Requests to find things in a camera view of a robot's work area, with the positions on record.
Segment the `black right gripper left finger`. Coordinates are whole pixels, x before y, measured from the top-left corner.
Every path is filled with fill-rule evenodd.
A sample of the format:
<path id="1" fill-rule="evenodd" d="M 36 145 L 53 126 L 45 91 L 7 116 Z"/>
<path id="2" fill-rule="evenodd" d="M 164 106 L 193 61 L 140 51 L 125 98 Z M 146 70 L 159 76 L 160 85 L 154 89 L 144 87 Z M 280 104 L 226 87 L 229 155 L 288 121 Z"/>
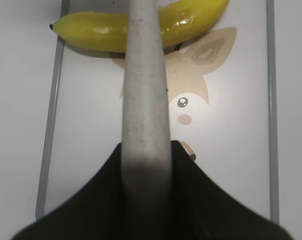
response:
<path id="1" fill-rule="evenodd" d="M 13 236 L 14 240 L 124 240 L 121 145 L 73 197 Z"/>

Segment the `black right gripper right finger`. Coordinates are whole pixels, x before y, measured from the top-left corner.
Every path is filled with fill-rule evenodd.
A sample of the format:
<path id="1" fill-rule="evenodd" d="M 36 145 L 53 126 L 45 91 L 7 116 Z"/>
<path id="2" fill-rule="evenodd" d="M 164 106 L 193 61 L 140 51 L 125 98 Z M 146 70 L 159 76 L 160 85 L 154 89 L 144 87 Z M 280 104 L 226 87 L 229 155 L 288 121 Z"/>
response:
<path id="1" fill-rule="evenodd" d="M 176 140 L 171 142 L 169 240 L 290 240 L 212 181 Z"/>

